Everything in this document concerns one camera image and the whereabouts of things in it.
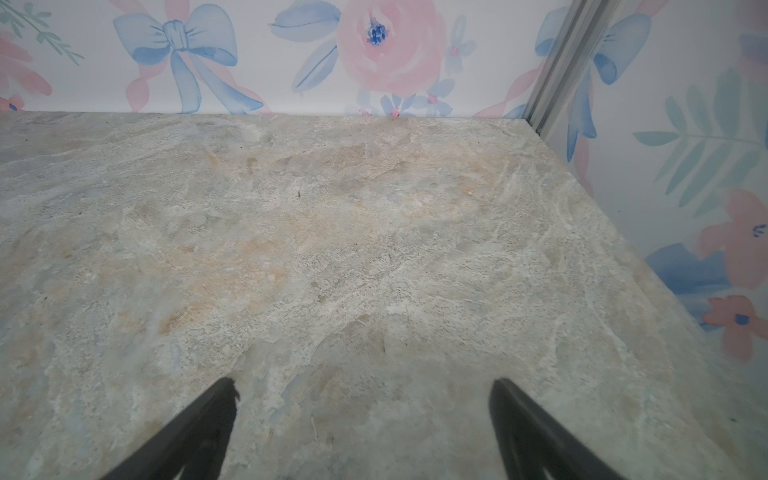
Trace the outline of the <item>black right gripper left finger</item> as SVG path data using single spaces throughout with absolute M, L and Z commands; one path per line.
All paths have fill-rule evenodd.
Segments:
M 237 416 L 235 381 L 214 382 L 106 479 L 217 479 Z

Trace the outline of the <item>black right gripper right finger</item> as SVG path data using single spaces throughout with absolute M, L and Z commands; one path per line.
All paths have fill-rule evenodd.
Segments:
M 488 406 L 509 479 L 622 478 L 511 380 L 494 381 Z

